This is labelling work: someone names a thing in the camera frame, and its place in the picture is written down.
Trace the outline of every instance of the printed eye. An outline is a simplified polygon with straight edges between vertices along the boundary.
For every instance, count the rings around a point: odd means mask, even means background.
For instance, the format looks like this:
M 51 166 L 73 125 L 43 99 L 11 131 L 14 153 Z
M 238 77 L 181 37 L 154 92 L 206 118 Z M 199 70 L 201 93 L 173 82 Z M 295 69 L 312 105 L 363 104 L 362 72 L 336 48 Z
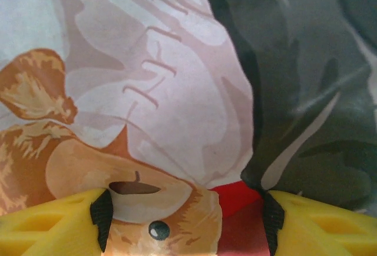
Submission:
M 170 235 L 169 226 L 162 221 L 151 222 L 148 227 L 149 234 L 155 240 L 165 240 Z

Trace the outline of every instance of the cartoon character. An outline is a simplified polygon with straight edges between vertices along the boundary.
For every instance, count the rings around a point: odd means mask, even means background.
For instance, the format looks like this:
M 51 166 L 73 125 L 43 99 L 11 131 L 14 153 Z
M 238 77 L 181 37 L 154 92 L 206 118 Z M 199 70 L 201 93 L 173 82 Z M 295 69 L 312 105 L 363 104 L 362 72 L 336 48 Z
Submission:
M 1 102 L 35 120 L 0 133 L 1 213 L 106 187 L 114 222 L 105 255 L 214 254 L 221 233 L 217 194 L 83 143 L 65 126 L 76 110 L 64 76 L 64 63 L 50 49 L 26 52 L 0 72 Z

